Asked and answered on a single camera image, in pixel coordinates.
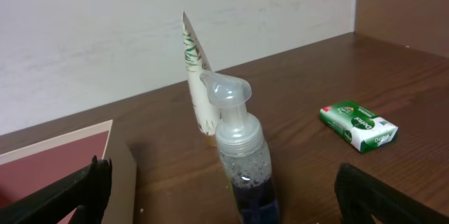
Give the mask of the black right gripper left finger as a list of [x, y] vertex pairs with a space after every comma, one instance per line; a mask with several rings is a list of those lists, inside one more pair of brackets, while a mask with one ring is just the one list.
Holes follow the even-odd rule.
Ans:
[[82, 169], [1, 209], [7, 224], [102, 222], [112, 191], [112, 161], [92, 158]]

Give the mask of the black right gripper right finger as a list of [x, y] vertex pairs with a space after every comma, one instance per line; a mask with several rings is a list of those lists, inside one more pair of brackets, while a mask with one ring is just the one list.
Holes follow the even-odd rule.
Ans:
[[447, 216], [348, 163], [340, 165], [334, 190], [345, 224], [448, 222]]

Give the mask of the white box pink interior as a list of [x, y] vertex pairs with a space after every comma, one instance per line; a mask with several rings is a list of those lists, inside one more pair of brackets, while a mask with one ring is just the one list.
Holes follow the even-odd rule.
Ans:
[[124, 142], [112, 137], [113, 121], [43, 140], [1, 155], [4, 208], [90, 164], [112, 161], [112, 192], [103, 223], [132, 223], [137, 165]]

